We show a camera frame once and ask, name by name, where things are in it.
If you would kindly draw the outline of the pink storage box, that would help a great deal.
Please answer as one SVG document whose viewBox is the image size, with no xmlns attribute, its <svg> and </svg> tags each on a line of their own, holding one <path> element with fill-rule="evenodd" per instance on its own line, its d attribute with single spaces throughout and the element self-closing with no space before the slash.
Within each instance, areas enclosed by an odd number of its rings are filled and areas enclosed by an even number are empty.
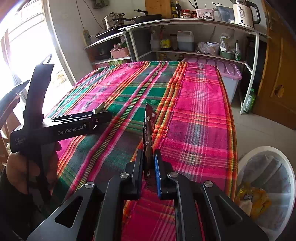
<svg viewBox="0 0 296 241">
<path fill-rule="evenodd" d="M 185 57 L 182 62 L 215 66 L 220 72 L 230 103 L 233 101 L 239 81 L 242 79 L 240 70 L 235 64 L 201 57 Z"/>
</svg>

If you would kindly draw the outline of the white trash bin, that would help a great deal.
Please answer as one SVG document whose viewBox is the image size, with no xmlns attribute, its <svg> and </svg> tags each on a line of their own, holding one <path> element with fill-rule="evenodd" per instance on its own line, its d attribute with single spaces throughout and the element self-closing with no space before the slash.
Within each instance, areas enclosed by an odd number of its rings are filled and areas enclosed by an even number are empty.
<svg viewBox="0 0 296 241">
<path fill-rule="evenodd" d="M 295 204 L 295 174 L 286 155 L 271 146 L 248 152 L 238 162 L 237 186 L 242 182 L 267 192 L 272 204 L 255 223 L 276 240 L 285 229 Z"/>
</svg>

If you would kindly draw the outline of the metal kitchen shelf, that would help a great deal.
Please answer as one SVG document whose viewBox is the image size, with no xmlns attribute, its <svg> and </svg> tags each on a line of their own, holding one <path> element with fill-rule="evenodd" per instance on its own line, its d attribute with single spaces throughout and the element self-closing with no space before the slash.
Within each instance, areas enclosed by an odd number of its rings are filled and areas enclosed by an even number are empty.
<svg viewBox="0 0 296 241">
<path fill-rule="evenodd" d="M 268 38 L 252 27 L 200 18 L 161 19 L 117 26 L 96 36 L 85 47 L 92 67 L 112 60 L 187 61 L 216 67 L 233 99 L 242 75 L 242 64 L 250 72 L 246 91 L 240 95 L 241 111 L 246 111 L 259 57 L 259 39 Z"/>
</svg>

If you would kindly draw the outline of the green plastic bottle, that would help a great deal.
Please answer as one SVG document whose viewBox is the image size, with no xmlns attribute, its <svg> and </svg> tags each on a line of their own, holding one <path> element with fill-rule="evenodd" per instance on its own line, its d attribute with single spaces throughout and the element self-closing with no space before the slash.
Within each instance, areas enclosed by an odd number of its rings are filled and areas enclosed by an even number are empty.
<svg viewBox="0 0 296 241">
<path fill-rule="evenodd" d="M 248 95 L 246 106 L 244 108 L 245 113 L 249 113 L 252 110 L 255 98 L 256 98 L 255 90 L 252 88 L 250 90 L 250 94 Z"/>
</svg>

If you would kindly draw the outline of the white electric kettle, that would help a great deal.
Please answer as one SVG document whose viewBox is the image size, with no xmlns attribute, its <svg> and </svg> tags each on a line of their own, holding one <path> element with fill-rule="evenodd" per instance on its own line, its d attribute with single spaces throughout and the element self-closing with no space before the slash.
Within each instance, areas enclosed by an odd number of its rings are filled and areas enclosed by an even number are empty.
<svg viewBox="0 0 296 241">
<path fill-rule="evenodd" d="M 236 24 L 253 28 L 255 24 L 261 22 L 259 8 L 255 3 L 245 0 L 234 0 L 231 3 Z"/>
</svg>

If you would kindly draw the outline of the steel steamer pot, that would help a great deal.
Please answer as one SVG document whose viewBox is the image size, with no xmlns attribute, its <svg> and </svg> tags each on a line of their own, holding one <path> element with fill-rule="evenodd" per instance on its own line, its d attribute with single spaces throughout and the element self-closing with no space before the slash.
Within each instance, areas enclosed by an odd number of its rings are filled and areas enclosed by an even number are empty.
<svg viewBox="0 0 296 241">
<path fill-rule="evenodd" d="M 117 26 L 121 26 L 125 24 L 124 21 L 125 13 L 110 13 L 109 15 L 106 15 L 102 19 L 102 23 L 105 30 L 113 29 Z"/>
</svg>

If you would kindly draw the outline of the dark sauce bottle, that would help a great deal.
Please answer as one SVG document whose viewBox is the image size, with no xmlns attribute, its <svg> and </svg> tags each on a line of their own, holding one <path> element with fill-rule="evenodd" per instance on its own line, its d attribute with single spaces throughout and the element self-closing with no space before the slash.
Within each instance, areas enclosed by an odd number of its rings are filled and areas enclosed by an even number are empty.
<svg viewBox="0 0 296 241">
<path fill-rule="evenodd" d="M 179 1 L 176 1 L 176 12 L 177 12 L 177 17 L 180 18 L 181 17 L 182 8 L 180 6 Z"/>
</svg>

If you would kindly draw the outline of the wooden cutting board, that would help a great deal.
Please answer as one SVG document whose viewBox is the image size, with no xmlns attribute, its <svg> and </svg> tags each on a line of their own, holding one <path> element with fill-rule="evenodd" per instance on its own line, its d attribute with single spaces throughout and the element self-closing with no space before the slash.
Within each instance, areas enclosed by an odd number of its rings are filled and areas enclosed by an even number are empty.
<svg viewBox="0 0 296 241">
<path fill-rule="evenodd" d="M 170 19 L 171 1 L 170 0 L 145 0 L 145 10 L 151 14 L 161 14 L 162 18 Z"/>
</svg>

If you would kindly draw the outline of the plaid tablecloth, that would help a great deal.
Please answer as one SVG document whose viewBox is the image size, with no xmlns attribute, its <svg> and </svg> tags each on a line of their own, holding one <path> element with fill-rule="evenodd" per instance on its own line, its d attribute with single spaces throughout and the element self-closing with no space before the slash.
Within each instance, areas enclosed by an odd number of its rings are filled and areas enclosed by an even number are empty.
<svg viewBox="0 0 296 241">
<path fill-rule="evenodd" d="M 48 112 L 50 118 L 94 110 L 112 120 L 97 132 L 61 142 L 58 181 L 49 216 L 85 182 L 105 184 L 145 145 L 189 180 L 213 181 L 235 196 L 238 157 L 235 123 L 214 66 L 164 61 L 112 65 L 86 75 Z M 144 141 L 147 128 L 151 142 Z"/>
</svg>

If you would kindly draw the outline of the pink basket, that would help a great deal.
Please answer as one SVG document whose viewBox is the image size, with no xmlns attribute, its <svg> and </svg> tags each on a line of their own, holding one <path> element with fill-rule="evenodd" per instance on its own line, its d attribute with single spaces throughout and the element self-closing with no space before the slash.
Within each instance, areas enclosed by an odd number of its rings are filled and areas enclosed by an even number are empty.
<svg viewBox="0 0 296 241">
<path fill-rule="evenodd" d="M 118 59 L 118 58 L 124 58 L 124 57 L 129 57 L 130 56 L 130 52 L 128 50 L 128 47 L 125 48 L 114 48 L 111 50 L 111 56 L 114 59 Z"/>
</svg>

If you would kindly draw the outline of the large yellow snack bag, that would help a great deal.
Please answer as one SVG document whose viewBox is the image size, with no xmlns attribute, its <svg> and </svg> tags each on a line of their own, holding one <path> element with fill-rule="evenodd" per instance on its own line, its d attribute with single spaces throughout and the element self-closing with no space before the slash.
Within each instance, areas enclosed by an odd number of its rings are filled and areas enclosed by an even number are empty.
<svg viewBox="0 0 296 241">
<path fill-rule="evenodd" d="M 269 209 L 272 201 L 264 189 L 252 187 L 249 183 L 242 182 L 236 192 L 234 203 L 252 220 L 257 220 Z"/>
</svg>

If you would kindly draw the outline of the pink utensil holder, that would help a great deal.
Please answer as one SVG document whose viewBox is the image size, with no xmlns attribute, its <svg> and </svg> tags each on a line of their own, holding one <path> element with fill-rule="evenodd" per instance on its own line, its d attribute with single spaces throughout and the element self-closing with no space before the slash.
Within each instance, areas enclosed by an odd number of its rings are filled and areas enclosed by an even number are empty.
<svg viewBox="0 0 296 241">
<path fill-rule="evenodd" d="M 213 9 L 197 9 L 197 18 L 199 19 L 215 19 L 214 10 Z"/>
</svg>

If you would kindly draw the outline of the brown coffee sachet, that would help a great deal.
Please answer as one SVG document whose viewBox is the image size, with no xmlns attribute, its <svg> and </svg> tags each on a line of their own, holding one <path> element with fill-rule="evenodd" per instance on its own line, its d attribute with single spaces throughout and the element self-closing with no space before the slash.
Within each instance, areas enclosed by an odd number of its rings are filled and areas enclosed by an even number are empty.
<svg viewBox="0 0 296 241">
<path fill-rule="evenodd" d="M 143 163 L 144 176 L 150 175 L 151 168 L 154 166 L 153 140 L 154 127 L 156 123 L 156 112 L 150 104 L 146 104 L 144 112 L 144 128 L 143 128 L 143 146 L 145 161 Z"/>
</svg>

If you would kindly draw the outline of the wooden door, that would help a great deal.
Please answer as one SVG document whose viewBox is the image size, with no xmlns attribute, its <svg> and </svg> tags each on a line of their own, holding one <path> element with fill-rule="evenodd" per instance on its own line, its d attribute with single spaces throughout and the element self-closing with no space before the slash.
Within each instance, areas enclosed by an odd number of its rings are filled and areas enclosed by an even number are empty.
<svg viewBox="0 0 296 241">
<path fill-rule="evenodd" d="M 276 10 L 262 3 L 269 38 L 252 112 L 295 130 L 295 39 Z"/>
</svg>

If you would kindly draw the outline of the clear water filter jug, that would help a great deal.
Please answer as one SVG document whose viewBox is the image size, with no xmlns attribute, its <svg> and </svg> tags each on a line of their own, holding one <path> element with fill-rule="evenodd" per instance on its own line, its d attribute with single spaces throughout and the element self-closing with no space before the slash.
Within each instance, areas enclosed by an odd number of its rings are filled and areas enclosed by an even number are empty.
<svg viewBox="0 0 296 241">
<path fill-rule="evenodd" d="M 234 23 L 234 11 L 233 8 L 222 6 L 222 5 L 216 5 L 215 10 L 218 12 L 219 18 L 221 21 Z"/>
</svg>

